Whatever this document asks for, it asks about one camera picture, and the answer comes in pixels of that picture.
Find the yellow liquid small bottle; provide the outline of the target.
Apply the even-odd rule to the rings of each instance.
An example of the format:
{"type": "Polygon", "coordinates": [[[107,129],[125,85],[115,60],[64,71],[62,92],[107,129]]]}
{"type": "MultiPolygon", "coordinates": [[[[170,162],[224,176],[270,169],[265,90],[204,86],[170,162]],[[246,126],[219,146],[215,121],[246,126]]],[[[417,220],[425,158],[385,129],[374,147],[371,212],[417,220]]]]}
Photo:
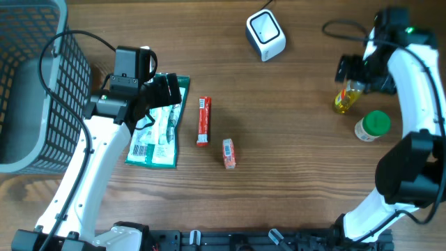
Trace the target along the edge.
{"type": "Polygon", "coordinates": [[[345,114],[351,106],[359,99],[365,89],[365,84],[353,80],[348,80],[345,87],[334,99],[334,111],[345,114]]]}

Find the green lid white jar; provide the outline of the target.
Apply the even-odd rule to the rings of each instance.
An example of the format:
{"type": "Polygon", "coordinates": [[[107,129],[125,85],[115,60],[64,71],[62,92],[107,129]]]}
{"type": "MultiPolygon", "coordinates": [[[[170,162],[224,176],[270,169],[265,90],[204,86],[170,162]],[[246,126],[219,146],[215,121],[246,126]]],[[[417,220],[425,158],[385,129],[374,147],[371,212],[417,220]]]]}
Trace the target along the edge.
{"type": "Polygon", "coordinates": [[[364,142],[372,142],[385,135],[391,128],[390,117],[380,110],[368,113],[355,125],[355,135],[364,142]]]}

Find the red stick packet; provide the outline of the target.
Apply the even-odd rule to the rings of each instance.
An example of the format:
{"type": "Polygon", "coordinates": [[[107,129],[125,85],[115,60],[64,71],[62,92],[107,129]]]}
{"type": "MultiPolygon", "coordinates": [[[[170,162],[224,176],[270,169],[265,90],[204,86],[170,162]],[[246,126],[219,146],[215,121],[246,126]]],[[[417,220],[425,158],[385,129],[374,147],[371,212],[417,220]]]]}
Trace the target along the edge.
{"type": "Polygon", "coordinates": [[[203,96],[199,99],[199,127],[197,146],[206,146],[209,143],[211,97],[203,96]]]}

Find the red white carton cup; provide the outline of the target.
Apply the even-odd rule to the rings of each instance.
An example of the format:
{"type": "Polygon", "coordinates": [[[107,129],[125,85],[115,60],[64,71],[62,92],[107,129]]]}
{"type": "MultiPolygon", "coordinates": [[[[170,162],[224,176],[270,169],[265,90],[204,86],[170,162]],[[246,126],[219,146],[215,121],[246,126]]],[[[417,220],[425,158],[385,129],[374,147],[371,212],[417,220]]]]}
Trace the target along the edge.
{"type": "Polygon", "coordinates": [[[236,157],[232,139],[224,139],[222,142],[223,160],[226,169],[236,168],[236,157]]]}

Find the mint green wipes packet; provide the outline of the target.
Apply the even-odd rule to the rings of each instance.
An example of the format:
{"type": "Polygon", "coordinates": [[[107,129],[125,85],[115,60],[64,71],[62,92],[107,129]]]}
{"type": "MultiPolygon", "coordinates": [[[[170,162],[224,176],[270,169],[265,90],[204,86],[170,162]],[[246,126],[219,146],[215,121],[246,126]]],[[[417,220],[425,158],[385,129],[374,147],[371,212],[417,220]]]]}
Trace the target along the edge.
{"type": "Polygon", "coordinates": [[[181,105],[151,109],[149,115],[155,123],[143,129],[139,140],[145,144],[169,144],[174,138],[174,128],[178,123],[180,112],[181,105]]]}

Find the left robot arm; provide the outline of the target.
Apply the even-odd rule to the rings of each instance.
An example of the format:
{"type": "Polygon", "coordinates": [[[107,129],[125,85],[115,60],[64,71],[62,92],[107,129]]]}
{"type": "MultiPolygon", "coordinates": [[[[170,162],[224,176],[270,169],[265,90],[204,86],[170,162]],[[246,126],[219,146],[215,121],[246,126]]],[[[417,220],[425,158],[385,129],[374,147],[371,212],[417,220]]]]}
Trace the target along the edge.
{"type": "Polygon", "coordinates": [[[147,225],[117,222],[97,235],[95,222],[113,168],[137,123],[150,109],[181,102],[175,73],[157,75],[149,47],[119,47],[110,87],[94,91],[81,119],[82,133],[54,201],[34,230],[19,229],[12,250],[152,250],[147,225]]]}

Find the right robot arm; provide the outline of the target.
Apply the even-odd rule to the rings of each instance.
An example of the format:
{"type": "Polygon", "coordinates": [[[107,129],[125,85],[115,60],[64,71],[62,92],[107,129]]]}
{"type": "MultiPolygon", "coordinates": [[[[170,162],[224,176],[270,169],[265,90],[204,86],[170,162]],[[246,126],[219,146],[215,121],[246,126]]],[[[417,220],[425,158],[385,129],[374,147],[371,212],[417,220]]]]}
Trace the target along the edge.
{"type": "Polygon", "coordinates": [[[328,243],[346,249],[376,243],[391,224],[418,209],[434,215],[445,200],[445,94],[435,34],[412,26],[406,8],[387,7],[360,41],[364,54],[339,60],[335,79],[345,87],[334,108],[346,112],[363,93],[395,94],[403,131],[378,162],[372,192],[329,232],[328,243]]]}

